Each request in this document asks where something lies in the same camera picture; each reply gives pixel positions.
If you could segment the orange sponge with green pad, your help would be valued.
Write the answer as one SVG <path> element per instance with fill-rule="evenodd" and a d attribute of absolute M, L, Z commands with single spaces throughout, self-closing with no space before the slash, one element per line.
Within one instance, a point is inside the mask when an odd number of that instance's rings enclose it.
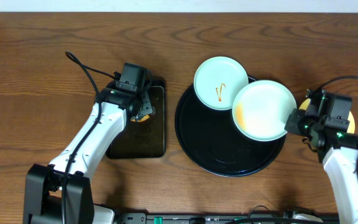
<path fill-rule="evenodd" d="M 139 116 L 137 118 L 131 119 L 131 121 L 136 122 L 136 123 L 141 123 L 141 122 L 148 120 L 149 118 L 150 118 L 150 116 L 147 114 L 145 116 Z"/>

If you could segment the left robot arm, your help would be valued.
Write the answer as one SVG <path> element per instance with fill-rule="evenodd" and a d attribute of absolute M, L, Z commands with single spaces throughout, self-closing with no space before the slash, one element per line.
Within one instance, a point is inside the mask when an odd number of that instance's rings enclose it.
<path fill-rule="evenodd" d="M 93 202 L 91 179 L 108 147 L 131 118 L 152 112 L 147 91 L 105 88 L 86 123 L 49 165 L 25 177 L 24 223 L 113 223 L 115 212 Z"/>

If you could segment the light blue plate with sauce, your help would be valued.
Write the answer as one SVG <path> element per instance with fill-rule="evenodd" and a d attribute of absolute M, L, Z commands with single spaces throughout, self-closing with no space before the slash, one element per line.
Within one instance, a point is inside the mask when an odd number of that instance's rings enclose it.
<path fill-rule="evenodd" d="M 229 110 L 239 91 L 249 84 L 247 72 L 229 57 L 212 57 L 197 69 L 193 86 L 198 99 L 214 110 Z"/>

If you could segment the pale green plate with sauce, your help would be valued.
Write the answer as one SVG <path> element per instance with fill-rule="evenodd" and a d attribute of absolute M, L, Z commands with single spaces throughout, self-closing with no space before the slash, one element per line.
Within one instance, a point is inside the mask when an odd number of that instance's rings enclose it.
<path fill-rule="evenodd" d="M 244 136 L 255 141 L 275 141 L 287 134 L 285 125 L 296 108 L 296 100 L 287 87 L 271 80 L 258 80 L 237 94 L 232 118 Z"/>

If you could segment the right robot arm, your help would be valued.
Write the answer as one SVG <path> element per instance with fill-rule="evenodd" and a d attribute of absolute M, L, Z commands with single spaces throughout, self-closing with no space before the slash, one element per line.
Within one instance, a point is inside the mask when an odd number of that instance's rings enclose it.
<path fill-rule="evenodd" d="M 292 109 L 285 130 L 303 138 L 329 177 L 341 223 L 358 223 L 358 135 L 350 110 Z"/>

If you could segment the yellow plate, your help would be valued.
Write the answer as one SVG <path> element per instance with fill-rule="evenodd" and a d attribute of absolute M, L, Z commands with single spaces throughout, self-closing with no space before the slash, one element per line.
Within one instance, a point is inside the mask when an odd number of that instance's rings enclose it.
<path fill-rule="evenodd" d="M 307 107 L 309 106 L 310 101 L 311 100 L 309 98 L 306 99 L 304 102 L 302 102 L 302 104 L 300 105 L 299 109 L 307 110 Z M 347 129 L 347 133 L 354 134 L 355 130 L 356 130 L 356 123 L 355 123 L 354 116 L 353 116 L 351 111 L 349 112 L 348 120 L 349 120 L 349 126 L 348 126 L 348 129 Z"/>

